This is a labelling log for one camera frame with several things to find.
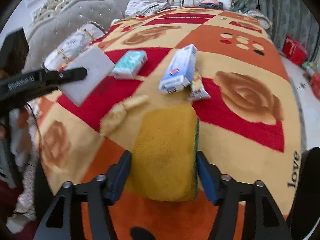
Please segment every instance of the tissue pack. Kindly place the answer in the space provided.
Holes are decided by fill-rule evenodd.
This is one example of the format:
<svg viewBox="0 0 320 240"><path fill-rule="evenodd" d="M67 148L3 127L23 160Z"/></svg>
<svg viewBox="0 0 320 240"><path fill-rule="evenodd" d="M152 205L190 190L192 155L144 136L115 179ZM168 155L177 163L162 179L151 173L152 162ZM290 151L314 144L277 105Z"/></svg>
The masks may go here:
<svg viewBox="0 0 320 240"><path fill-rule="evenodd" d="M134 79L147 60L147 54L143 50L127 51L116 63L111 74L115 79Z"/></svg>

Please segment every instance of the screw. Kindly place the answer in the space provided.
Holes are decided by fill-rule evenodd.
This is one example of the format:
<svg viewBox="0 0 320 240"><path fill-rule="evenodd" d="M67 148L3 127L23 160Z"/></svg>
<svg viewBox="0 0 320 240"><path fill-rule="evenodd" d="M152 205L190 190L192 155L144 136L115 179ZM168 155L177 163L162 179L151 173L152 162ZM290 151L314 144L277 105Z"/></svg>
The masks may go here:
<svg viewBox="0 0 320 240"><path fill-rule="evenodd" d="M71 185L72 185L71 181L66 181L65 183L63 183L64 188L70 188Z"/></svg>
<svg viewBox="0 0 320 240"><path fill-rule="evenodd" d="M106 179L106 176L104 174L100 174L96 177L97 181L104 181Z"/></svg>
<svg viewBox="0 0 320 240"><path fill-rule="evenodd" d="M225 181L229 181L229 180L231 180L231 176L228 175L228 174L222 174L222 175L221 175L221 179L222 179L222 180L225 180Z"/></svg>
<svg viewBox="0 0 320 240"><path fill-rule="evenodd" d="M258 187L263 187L263 186L264 186L264 183L263 183L263 181L261 181L261 180L257 180L257 181L256 181L256 185L257 185Z"/></svg>

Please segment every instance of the white box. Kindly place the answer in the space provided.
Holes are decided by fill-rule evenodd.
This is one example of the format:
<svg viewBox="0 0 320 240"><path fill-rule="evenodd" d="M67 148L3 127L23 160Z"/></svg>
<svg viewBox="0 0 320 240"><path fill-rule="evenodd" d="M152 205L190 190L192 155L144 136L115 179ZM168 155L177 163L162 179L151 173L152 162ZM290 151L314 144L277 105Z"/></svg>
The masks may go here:
<svg viewBox="0 0 320 240"><path fill-rule="evenodd" d="M191 84L196 67L196 53L197 48L193 44L176 52L159 84L162 94L182 91Z"/></svg>
<svg viewBox="0 0 320 240"><path fill-rule="evenodd" d="M84 80L71 82L59 89L76 105L81 106L97 85L113 70L115 64L97 46L90 46L64 70L85 67L87 76Z"/></svg>

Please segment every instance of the red box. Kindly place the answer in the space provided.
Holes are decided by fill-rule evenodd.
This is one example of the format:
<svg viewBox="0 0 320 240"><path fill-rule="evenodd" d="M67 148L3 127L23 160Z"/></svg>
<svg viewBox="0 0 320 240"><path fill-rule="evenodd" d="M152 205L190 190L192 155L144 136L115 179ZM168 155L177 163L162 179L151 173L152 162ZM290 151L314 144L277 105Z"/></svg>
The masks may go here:
<svg viewBox="0 0 320 240"><path fill-rule="evenodd" d="M288 59L298 66L302 65L308 55L307 49L299 41L296 41L288 35L282 51Z"/></svg>
<svg viewBox="0 0 320 240"><path fill-rule="evenodd" d="M320 73L315 73L312 75L310 85L316 98L320 100Z"/></svg>

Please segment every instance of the gray upholstered sofa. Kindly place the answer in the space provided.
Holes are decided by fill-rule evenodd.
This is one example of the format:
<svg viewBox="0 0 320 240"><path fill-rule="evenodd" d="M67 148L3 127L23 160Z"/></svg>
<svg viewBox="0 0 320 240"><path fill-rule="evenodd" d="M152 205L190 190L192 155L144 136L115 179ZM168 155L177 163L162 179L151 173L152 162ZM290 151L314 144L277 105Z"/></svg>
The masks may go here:
<svg viewBox="0 0 320 240"><path fill-rule="evenodd" d="M113 19L123 19L130 0L71 0L55 14L42 18L28 29L30 47L24 71L41 67L43 60L71 33L88 21L108 30Z"/></svg>

